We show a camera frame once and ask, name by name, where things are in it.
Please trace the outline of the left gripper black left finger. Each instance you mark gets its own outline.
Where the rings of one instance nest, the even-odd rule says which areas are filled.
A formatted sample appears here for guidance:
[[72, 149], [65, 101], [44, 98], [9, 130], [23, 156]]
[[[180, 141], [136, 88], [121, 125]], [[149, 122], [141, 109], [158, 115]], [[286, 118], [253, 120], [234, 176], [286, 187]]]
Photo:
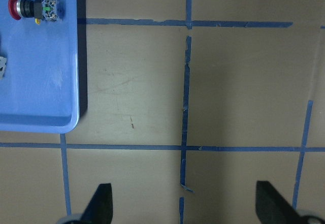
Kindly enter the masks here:
[[113, 219], [113, 196], [110, 183], [100, 184], [84, 210], [81, 223], [111, 223]]

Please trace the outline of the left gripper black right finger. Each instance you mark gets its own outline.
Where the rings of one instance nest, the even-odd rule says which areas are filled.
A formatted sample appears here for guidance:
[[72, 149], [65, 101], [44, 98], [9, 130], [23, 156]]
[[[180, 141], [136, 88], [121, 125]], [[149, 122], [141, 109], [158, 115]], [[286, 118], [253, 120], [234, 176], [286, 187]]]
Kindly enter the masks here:
[[288, 201], [268, 181], [257, 181], [255, 212], [261, 223], [304, 223]]

